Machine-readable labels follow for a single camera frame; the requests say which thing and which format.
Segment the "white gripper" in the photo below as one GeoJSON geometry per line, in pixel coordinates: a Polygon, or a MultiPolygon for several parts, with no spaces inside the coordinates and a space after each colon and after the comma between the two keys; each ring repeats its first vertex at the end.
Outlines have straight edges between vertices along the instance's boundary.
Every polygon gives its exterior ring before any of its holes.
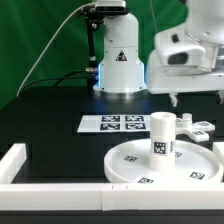
{"type": "Polygon", "coordinates": [[[155,50],[148,59],[146,83],[152,94],[170,93],[173,107],[178,105],[176,94],[189,92],[218,91],[218,102],[224,103],[224,69],[207,73],[190,66],[164,66],[155,50]]]}

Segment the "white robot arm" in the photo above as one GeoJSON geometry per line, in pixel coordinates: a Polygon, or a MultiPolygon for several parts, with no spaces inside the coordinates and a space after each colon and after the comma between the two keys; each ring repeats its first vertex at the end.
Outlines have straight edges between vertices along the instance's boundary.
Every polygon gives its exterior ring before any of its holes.
{"type": "Polygon", "coordinates": [[[125,0],[93,0],[103,17],[104,58],[94,90],[109,96],[224,90],[224,0],[185,0],[186,20],[157,33],[147,63],[138,56],[138,21],[125,0]]]}

